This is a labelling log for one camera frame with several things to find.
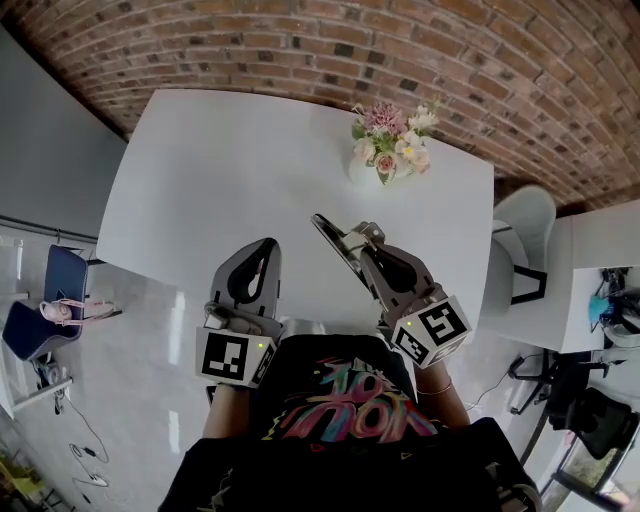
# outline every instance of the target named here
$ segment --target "black cable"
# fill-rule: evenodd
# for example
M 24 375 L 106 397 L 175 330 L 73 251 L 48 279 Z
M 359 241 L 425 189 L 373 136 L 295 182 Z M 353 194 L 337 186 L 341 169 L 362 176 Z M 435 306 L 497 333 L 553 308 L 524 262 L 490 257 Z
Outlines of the black cable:
M 91 448 L 80 448 L 78 447 L 78 445 L 73 444 L 73 443 L 69 443 L 69 450 L 71 450 L 71 454 L 73 455 L 74 459 L 76 459 L 76 462 L 78 464 L 80 464 L 80 466 L 82 467 L 82 469 L 84 470 L 84 472 L 87 474 L 87 476 L 89 477 L 89 481 L 87 480 L 80 480 L 79 478 L 76 477 L 71 477 L 71 482 L 73 483 L 73 486 L 76 488 L 76 490 L 82 495 L 82 497 L 84 498 L 84 500 L 91 506 L 93 506 L 93 504 L 91 503 L 91 500 L 89 499 L 89 497 L 82 491 L 82 489 L 78 486 L 78 484 L 83 484 L 83 485 L 90 485 L 91 487 L 100 487 L 102 489 L 106 489 L 109 487 L 109 482 L 107 482 L 106 480 L 104 480 L 102 478 L 102 481 L 104 481 L 104 485 L 103 484 L 99 484 L 95 482 L 95 478 L 96 475 L 94 475 L 93 473 L 91 473 L 86 467 L 85 465 L 82 463 L 82 461 L 80 460 L 82 458 L 82 452 L 85 452 L 87 455 L 89 455 L 90 457 L 93 457 L 95 459 L 98 459 L 100 462 L 107 464 L 109 462 L 109 453 L 107 452 L 106 447 L 104 446 L 104 443 L 102 442 L 102 439 L 100 439 L 100 436 L 98 434 L 96 434 L 95 430 L 93 430 L 91 428 L 91 425 L 89 425 L 89 421 L 87 421 L 87 418 L 85 418 L 84 414 L 82 414 L 75 405 L 73 405 L 73 402 L 71 400 L 69 400 L 69 398 L 67 397 L 67 401 L 69 402 L 69 405 L 73 408 L 74 411 L 76 411 L 78 413 L 78 415 L 84 420 L 85 425 L 87 425 L 87 428 L 91 431 L 91 433 L 95 436 L 95 438 L 98 440 L 98 442 L 100 443 L 100 446 L 102 446 L 102 451 L 104 452 L 104 459 L 101 459 L 98 454 L 93 451 Z
M 527 356 L 524 358 L 523 362 L 526 361 L 527 359 L 529 359 L 530 357 L 540 357 L 544 354 L 531 354 L 530 356 Z M 475 401 L 475 403 L 469 407 L 468 409 L 465 409 L 465 412 L 470 411 L 471 409 L 475 409 L 476 407 L 478 407 L 478 404 L 480 404 L 480 400 L 482 400 L 482 398 L 484 397 L 484 395 L 486 395 L 487 393 L 489 393 L 490 391 L 493 391 L 494 389 L 496 389 L 500 384 L 502 384 L 502 381 L 504 380 L 504 378 L 509 375 L 509 370 L 507 370 L 504 375 L 502 377 L 500 377 L 500 380 L 498 381 L 498 383 L 493 386 L 492 388 L 487 389 L 486 391 L 484 391 L 479 397 L 478 399 Z
M 107 464 L 109 462 L 109 454 L 107 453 L 107 449 L 104 446 L 104 443 L 102 442 L 102 439 L 100 439 L 100 436 L 98 434 L 96 434 L 95 430 L 93 430 L 91 428 L 91 425 L 89 425 L 89 422 L 87 421 L 87 418 L 84 417 L 84 414 L 82 414 L 78 409 L 76 409 L 76 406 L 73 405 L 73 402 L 71 402 L 71 400 L 69 400 L 67 398 L 67 402 L 69 402 L 69 405 L 73 408 L 74 411 L 76 411 L 80 417 L 84 420 L 85 424 L 87 425 L 87 428 L 91 431 L 91 433 L 95 436 L 95 438 L 98 440 L 98 442 L 100 443 L 100 446 L 102 446 L 102 451 L 104 452 L 104 456 L 105 459 L 101 459 L 100 457 L 98 457 L 98 454 L 96 452 L 94 452 L 93 450 L 89 449 L 89 448 L 84 448 L 84 451 L 87 453 L 87 455 L 90 455 L 91 457 L 95 457 L 96 459 L 98 459 L 100 462 L 102 462 L 103 464 Z

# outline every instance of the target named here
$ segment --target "flower vase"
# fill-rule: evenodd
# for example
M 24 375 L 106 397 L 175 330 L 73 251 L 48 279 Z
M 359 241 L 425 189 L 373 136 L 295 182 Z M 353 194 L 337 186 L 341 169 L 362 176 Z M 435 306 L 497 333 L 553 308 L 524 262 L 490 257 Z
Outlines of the flower vase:
M 364 190 L 375 191 L 384 187 L 378 178 L 376 168 L 367 165 L 367 161 L 358 156 L 351 159 L 347 169 L 347 177 L 354 185 Z
M 402 178 L 408 178 L 414 173 L 415 171 L 413 170 L 413 166 L 409 162 L 407 162 L 404 158 L 398 158 L 396 170 L 393 173 L 393 179 L 390 183 L 401 180 Z

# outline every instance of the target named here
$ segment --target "white flower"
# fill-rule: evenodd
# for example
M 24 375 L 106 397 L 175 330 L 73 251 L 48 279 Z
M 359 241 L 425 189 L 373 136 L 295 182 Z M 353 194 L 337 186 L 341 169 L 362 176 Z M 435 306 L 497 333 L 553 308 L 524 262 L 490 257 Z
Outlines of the white flower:
M 395 146 L 396 153 L 400 153 L 409 162 L 413 162 L 414 154 L 421 149 L 424 149 L 422 139 L 413 130 L 403 133 Z
M 402 134 L 402 138 L 409 144 L 409 146 L 419 147 L 422 146 L 422 141 L 416 132 L 409 130 Z
M 406 148 L 407 146 L 409 146 L 409 144 L 407 144 L 407 141 L 405 141 L 402 137 L 400 137 L 398 139 L 398 142 L 396 142 L 396 147 L 395 147 L 396 153 L 402 153 L 404 148 Z
M 413 152 L 412 159 L 409 161 L 413 164 L 413 167 L 417 172 L 422 173 L 426 171 L 427 167 L 431 164 L 431 157 L 429 156 L 429 152 L 422 148 L 415 150 Z
M 353 152 L 357 157 L 369 161 L 375 156 L 376 147 L 373 145 L 373 141 L 369 137 L 363 137 L 358 139 L 353 148 Z
M 409 118 L 409 126 L 414 130 L 424 130 L 438 123 L 438 118 L 432 112 L 427 110 L 426 113 L 418 113 L 417 115 Z

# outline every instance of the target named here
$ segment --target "brick wall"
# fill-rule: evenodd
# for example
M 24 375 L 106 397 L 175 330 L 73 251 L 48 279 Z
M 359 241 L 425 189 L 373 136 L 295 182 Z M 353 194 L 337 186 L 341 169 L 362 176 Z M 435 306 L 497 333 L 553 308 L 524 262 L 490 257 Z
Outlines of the brick wall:
M 6 0 L 3 23 L 124 133 L 162 87 L 350 108 L 440 94 L 436 137 L 559 205 L 640 198 L 627 0 Z

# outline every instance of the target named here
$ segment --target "person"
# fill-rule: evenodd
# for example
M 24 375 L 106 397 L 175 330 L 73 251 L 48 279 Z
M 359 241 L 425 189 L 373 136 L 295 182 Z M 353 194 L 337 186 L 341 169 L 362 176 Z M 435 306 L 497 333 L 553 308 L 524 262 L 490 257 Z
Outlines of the person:
M 160 512 L 542 510 L 492 419 L 473 425 L 444 363 L 373 336 L 281 341 L 257 390 L 219 384 Z

